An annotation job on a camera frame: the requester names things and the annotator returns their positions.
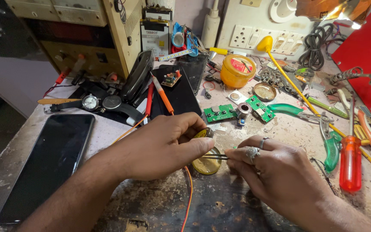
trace watch buckle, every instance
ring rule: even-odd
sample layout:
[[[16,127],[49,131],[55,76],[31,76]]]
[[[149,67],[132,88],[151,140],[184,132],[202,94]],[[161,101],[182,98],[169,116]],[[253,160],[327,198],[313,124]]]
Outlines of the watch buckle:
[[[51,107],[44,107],[44,113],[51,113]]]

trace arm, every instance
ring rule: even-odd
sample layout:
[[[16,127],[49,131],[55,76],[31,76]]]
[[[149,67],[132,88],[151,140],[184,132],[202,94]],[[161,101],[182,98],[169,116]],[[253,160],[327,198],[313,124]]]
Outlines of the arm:
[[[267,139],[259,156],[247,156],[246,146],[258,147],[262,139],[252,136],[225,151],[256,197],[307,231],[371,231],[371,219],[331,192],[303,149]]]
[[[18,231],[90,231],[122,181],[167,176],[212,149],[191,139],[205,127],[195,113],[157,117],[91,157]]]

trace left hand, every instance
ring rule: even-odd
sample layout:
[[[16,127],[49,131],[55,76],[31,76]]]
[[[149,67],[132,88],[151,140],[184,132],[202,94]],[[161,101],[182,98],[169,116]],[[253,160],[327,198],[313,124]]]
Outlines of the left hand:
[[[119,181],[159,179],[214,147],[212,138],[193,139],[206,127],[196,113],[161,115],[93,158],[102,159]]]

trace orange probe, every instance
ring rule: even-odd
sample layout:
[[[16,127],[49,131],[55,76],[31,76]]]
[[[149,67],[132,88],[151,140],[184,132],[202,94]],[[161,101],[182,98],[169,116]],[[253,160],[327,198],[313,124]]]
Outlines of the orange probe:
[[[174,114],[174,109],[171,106],[170,101],[168,100],[167,96],[165,95],[165,92],[162,89],[160,83],[158,82],[157,78],[152,74],[152,72],[150,72],[150,73],[151,73],[151,76],[152,76],[152,82],[154,83],[155,88],[158,91],[158,94],[160,94],[160,97],[161,97],[162,101],[164,102],[165,107],[167,108],[168,112],[170,112],[170,114]]]

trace hand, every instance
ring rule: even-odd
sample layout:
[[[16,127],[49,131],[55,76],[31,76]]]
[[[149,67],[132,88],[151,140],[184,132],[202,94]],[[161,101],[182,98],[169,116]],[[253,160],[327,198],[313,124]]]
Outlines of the hand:
[[[287,219],[312,229],[319,218],[321,204],[335,197],[308,160],[303,149],[266,139],[260,155],[253,161],[246,156],[246,146],[259,147],[262,136],[252,136],[237,149],[226,150],[227,164],[236,169],[253,194]]]
[[[214,147],[212,138],[193,137],[206,128],[196,113],[158,116],[107,149],[99,159],[106,161],[116,178],[154,180],[177,171]]]

